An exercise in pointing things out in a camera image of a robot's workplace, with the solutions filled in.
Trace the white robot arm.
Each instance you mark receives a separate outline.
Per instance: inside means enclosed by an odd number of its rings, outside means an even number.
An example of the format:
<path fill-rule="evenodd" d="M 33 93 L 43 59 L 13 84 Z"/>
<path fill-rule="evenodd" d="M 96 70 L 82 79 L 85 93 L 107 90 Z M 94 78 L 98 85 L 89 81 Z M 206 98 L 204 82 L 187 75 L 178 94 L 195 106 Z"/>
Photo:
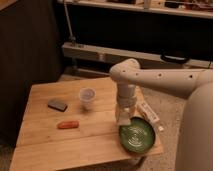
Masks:
<path fill-rule="evenodd" d="M 136 103 L 135 87 L 148 87 L 183 98 L 175 171 L 213 171 L 213 69 L 145 69 L 135 59 L 114 65 L 118 123 L 122 109 Z"/>

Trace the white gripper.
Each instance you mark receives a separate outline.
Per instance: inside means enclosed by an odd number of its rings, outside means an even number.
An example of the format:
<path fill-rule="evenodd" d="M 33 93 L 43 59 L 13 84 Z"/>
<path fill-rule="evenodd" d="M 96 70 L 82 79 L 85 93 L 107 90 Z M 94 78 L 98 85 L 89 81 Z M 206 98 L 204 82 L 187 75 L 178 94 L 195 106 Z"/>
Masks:
<path fill-rule="evenodd" d="M 130 119 L 134 116 L 135 106 L 136 106 L 137 98 L 117 98 L 117 104 L 115 108 L 115 117 L 116 123 L 118 124 L 119 115 L 122 113 L 128 113 Z"/>

